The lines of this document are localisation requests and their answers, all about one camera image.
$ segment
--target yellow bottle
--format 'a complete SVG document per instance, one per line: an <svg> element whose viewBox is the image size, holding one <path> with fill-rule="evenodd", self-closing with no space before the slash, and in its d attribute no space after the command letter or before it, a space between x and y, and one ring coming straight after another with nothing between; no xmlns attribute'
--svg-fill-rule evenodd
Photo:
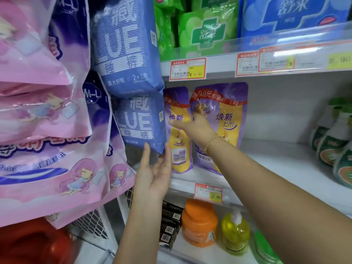
<svg viewBox="0 0 352 264"><path fill-rule="evenodd" d="M251 230L248 223L242 218L241 211L233 208L225 215L221 222L222 242L229 254L241 256L248 247Z"/></svg>

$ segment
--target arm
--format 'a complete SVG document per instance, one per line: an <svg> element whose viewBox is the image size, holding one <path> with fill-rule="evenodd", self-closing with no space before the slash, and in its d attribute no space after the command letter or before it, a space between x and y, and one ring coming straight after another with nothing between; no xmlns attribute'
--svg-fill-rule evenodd
<svg viewBox="0 0 352 264"><path fill-rule="evenodd" d="M165 144L165 156L149 167L150 147L144 152L137 172L130 215L117 250L114 264L155 264L163 198L171 179L171 152Z"/></svg>
<svg viewBox="0 0 352 264"><path fill-rule="evenodd" d="M204 116L170 121L202 150L216 135ZM349 263L352 220L218 137L209 156L284 263Z"/></svg>

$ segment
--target blue shujie package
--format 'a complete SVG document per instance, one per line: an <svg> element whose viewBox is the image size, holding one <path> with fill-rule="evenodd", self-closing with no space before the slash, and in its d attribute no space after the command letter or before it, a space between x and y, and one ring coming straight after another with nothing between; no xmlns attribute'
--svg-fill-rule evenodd
<svg viewBox="0 0 352 264"><path fill-rule="evenodd" d="M91 25L94 69L119 98L164 88L153 0L108 0Z"/></svg>
<svg viewBox="0 0 352 264"><path fill-rule="evenodd" d="M113 98L112 106L125 144L144 147L147 142L159 154L164 152L166 127L162 95Z"/></svg>
<svg viewBox="0 0 352 264"><path fill-rule="evenodd" d="M351 0L245 0L241 37L346 22Z"/></svg>

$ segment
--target left hand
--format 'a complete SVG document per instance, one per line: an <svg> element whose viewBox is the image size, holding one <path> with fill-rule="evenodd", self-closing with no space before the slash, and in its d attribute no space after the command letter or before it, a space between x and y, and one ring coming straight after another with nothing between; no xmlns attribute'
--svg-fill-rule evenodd
<svg viewBox="0 0 352 264"><path fill-rule="evenodd" d="M149 166L150 146L145 143L140 166L135 178L133 202L145 206L149 201L162 202L170 185L171 150L165 143L165 154L159 156L156 164Z"/></svg>

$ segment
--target orange bottle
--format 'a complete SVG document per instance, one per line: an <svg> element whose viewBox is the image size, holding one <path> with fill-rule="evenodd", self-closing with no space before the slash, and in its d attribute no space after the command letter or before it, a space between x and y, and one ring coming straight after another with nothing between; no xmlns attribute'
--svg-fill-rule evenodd
<svg viewBox="0 0 352 264"><path fill-rule="evenodd" d="M182 212L182 235L184 239L200 248L215 242L218 216L213 205L196 199L188 199Z"/></svg>

